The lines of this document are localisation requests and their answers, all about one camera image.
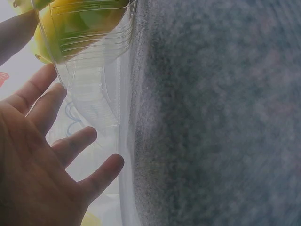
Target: gray fabric surface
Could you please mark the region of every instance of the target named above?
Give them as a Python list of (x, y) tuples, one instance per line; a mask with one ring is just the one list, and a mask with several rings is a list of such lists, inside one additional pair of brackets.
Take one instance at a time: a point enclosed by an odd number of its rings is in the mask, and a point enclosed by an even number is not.
[(301, 1), (139, 0), (143, 226), (301, 225)]

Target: palm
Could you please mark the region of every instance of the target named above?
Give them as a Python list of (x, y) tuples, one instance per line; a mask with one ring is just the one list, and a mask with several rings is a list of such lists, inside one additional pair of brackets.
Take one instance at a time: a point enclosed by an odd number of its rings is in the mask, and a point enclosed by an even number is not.
[(47, 65), (16, 94), (0, 102), (1, 225), (80, 225), (88, 205), (123, 166), (122, 158), (113, 155), (80, 182), (66, 173), (72, 160), (96, 139), (96, 131), (85, 128), (48, 145), (45, 135), (65, 97), (60, 84), (25, 117), (55, 77), (53, 66)]

